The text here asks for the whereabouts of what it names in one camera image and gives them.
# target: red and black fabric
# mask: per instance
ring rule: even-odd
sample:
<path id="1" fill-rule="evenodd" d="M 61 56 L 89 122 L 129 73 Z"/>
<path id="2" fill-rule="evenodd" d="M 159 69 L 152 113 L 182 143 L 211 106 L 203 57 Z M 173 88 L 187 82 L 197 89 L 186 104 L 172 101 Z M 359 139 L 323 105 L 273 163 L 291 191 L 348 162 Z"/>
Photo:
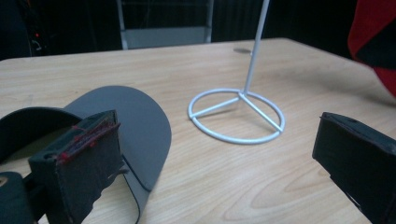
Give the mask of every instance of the red and black fabric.
<path id="1" fill-rule="evenodd" d="M 348 47 L 396 97 L 396 0 L 359 0 Z"/>

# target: vertical pole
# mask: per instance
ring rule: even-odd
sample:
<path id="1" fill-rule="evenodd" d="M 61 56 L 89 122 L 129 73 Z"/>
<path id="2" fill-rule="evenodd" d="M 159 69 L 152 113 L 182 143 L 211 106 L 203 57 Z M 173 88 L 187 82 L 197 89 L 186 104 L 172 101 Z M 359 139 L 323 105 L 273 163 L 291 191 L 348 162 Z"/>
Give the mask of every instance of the vertical pole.
<path id="1" fill-rule="evenodd" d="M 254 41 L 253 52 L 250 59 L 250 66 L 247 73 L 247 81 L 245 83 L 245 88 L 243 89 L 242 92 L 244 95 L 247 95 L 248 89 L 250 87 L 251 79 L 253 78 L 254 65 L 256 63 L 257 53 L 259 51 L 260 42 L 262 40 L 262 29 L 264 28 L 265 18 L 267 17 L 269 4 L 270 4 L 270 0 L 262 1 L 262 13 L 260 15 L 259 25 L 257 27 L 256 39 Z"/>

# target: red fabric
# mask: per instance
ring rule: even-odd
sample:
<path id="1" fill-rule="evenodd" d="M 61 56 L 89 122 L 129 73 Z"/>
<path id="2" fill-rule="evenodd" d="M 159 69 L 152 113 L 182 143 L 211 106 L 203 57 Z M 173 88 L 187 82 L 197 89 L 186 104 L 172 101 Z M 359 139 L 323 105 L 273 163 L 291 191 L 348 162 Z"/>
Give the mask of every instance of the red fabric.
<path id="1" fill-rule="evenodd" d="M 357 52 L 394 20 L 396 0 L 358 0 L 348 38 L 352 57 L 360 61 L 356 57 Z M 396 70 L 379 67 L 375 67 L 374 70 L 385 87 L 396 96 Z"/>

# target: white metal stand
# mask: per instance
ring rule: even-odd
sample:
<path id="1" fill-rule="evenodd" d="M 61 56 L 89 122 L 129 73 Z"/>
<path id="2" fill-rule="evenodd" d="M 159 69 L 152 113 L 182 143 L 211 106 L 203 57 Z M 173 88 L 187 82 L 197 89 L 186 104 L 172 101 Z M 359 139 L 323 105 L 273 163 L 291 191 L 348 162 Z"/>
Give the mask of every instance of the white metal stand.
<path id="1" fill-rule="evenodd" d="M 259 25 L 257 28 L 256 39 L 254 42 L 254 48 L 253 48 L 253 52 L 252 52 L 251 59 L 250 59 L 250 66 L 249 66 L 248 73 L 247 73 L 247 81 L 245 83 L 245 88 L 242 90 L 222 88 L 222 89 L 214 89 L 211 91 L 205 91 L 205 92 L 202 92 L 202 93 L 198 94 L 197 96 L 195 96 L 189 104 L 189 108 L 188 108 L 189 117 L 192 120 L 192 122 L 195 124 L 195 126 L 197 126 L 202 132 L 204 132 L 214 138 L 217 138 L 219 140 L 234 143 L 234 144 L 245 144 L 245 145 L 260 144 L 260 143 L 271 141 L 271 140 L 275 139 L 276 137 L 280 136 L 280 134 L 283 132 L 283 130 L 285 128 L 286 121 L 282 114 L 282 111 L 271 101 L 267 100 L 266 98 L 260 96 L 257 93 L 249 91 L 251 79 L 253 77 L 253 71 L 254 71 L 254 65 L 256 62 L 256 57 L 257 57 L 260 42 L 262 39 L 262 29 L 264 27 L 269 2 L 270 2 L 270 0 L 267 0 L 267 1 L 264 0 L 262 3 L 262 13 L 260 15 Z M 222 102 L 220 104 L 210 106 L 209 108 L 203 109 L 201 111 L 192 112 L 193 106 L 195 105 L 195 103 L 198 100 L 200 100 L 201 98 L 203 98 L 207 95 L 216 94 L 216 93 L 232 93 L 232 94 L 236 95 L 236 97 L 234 97 L 231 100 Z M 273 121 L 264 112 L 262 112 L 256 105 L 254 105 L 248 99 L 248 96 L 257 99 L 257 100 L 269 105 L 272 109 L 274 109 L 274 111 L 276 112 L 276 114 L 278 116 L 279 122 Z M 232 105 L 240 100 L 245 102 L 249 107 L 251 107 L 255 112 L 257 112 L 262 117 L 262 119 L 264 121 L 268 122 L 274 128 L 274 132 L 272 134 L 268 134 L 268 135 L 265 135 L 264 137 L 260 137 L 260 138 L 249 138 L 249 139 L 235 138 L 235 137 L 227 136 L 227 135 L 224 135 L 221 133 L 216 133 L 212 130 L 209 130 L 208 128 L 206 128 L 205 125 L 203 125 L 198 120 L 198 118 L 200 118 L 201 116 L 207 115 L 208 113 L 218 110 L 220 108 L 223 108 L 224 106 Z"/>

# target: table top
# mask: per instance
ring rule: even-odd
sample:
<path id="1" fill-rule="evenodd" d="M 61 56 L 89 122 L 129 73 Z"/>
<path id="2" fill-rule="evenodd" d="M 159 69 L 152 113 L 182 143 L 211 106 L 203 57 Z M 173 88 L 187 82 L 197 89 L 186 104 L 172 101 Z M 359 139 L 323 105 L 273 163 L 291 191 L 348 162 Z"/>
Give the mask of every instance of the table top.
<path id="1" fill-rule="evenodd" d="M 252 48 L 253 41 L 241 41 L 5 60 L 0 117 L 27 106 L 63 107 L 106 85 L 134 87 L 162 107 L 173 133 L 141 223 L 368 223 L 312 159 L 312 150 L 324 111 L 396 136 L 396 100 L 370 68 L 288 39 L 266 39 L 250 90 L 282 110 L 285 132 L 241 146 L 202 133 L 189 120 L 187 107 L 200 92 L 244 88 L 250 57 L 239 49 Z M 227 97 L 209 96 L 196 107 Z M 268 132 L 241 104 L 203 122 L 237 137 Z M 29 173 L 25 159 L 2 164 L 5 170 Z M 136 218 L 134 198 L 119 176 L 84 223 Z"/>

